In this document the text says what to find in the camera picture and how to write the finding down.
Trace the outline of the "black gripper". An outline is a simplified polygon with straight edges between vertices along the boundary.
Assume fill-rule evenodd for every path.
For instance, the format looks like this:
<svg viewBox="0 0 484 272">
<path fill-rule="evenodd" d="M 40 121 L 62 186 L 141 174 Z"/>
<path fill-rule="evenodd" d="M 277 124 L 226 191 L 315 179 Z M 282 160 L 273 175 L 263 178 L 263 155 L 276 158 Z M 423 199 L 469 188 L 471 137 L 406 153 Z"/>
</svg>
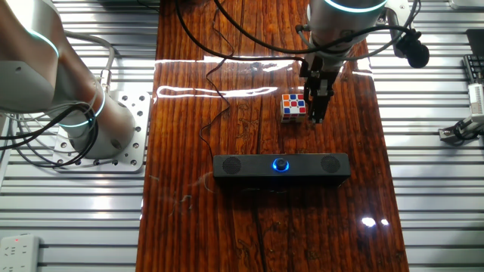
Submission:
<svg viewBox="0 0 484 272">
<path fill-rule="evenodd" d="M 303 96 L 307 100 L 309 119 L 313 123 L 324 120 L 338 75 L 339 69 L 334 66 L 326 67 L 322 57 L 305 56 L 300 76 L 305 79 Z"/>
</svg>

